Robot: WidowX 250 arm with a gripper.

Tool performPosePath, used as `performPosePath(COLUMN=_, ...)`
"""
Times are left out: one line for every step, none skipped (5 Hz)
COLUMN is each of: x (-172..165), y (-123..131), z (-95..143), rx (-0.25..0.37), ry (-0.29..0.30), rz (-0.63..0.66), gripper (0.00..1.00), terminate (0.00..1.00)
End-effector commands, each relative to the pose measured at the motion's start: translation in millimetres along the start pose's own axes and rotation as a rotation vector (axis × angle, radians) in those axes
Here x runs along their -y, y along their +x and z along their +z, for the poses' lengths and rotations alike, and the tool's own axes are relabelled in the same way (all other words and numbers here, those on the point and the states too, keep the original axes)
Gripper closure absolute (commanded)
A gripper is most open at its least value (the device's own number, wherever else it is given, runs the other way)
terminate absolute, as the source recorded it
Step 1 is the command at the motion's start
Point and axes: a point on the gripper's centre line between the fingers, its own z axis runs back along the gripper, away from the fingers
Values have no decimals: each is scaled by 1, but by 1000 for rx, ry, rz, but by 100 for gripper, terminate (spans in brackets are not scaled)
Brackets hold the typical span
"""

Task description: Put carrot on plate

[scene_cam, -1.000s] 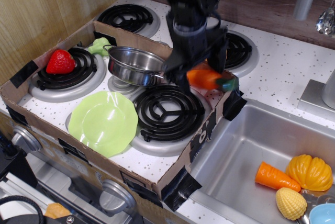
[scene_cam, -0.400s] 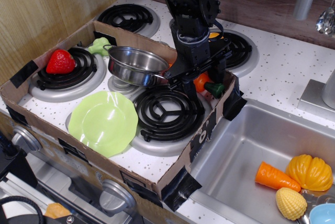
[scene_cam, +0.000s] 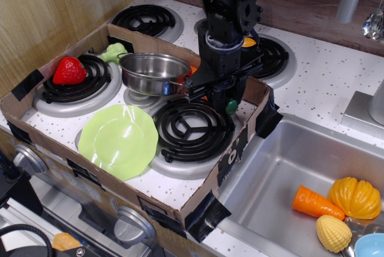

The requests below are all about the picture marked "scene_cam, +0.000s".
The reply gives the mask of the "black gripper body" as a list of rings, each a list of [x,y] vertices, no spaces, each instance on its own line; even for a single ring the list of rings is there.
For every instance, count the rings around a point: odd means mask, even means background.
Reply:
[[[209,67],[218,77],[246,74],[247,77],[262,67],[260,59],[263,52],[257,46],[243,48],[245,36],[240,36],[232,43],[216,39],[206,25],[197,27],[200,65]]]

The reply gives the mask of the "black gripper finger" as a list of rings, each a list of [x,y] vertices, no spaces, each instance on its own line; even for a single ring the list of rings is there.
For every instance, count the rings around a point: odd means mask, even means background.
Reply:
[[[214,88],[212,90],[212,104],[216,112],[226,113],[226,90],[221,88]]]
[[[240,74],[235,76],[234,81],[235,84],[232,89],[232,97],[237,102],[237,104],[240,104],[244,91],[247,84],[247,75],[246,74]]]

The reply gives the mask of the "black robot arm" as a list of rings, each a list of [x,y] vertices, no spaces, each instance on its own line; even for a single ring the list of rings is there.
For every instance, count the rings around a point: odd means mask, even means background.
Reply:
[[[189,101],[207,97],[218,113],[232,115],[244,95],[247,77],[258,70],[262,54],[241,60],[244,39],[259,39],[257,0],[201,0],[207,20],[198,28],[200,65],[184,82]]]

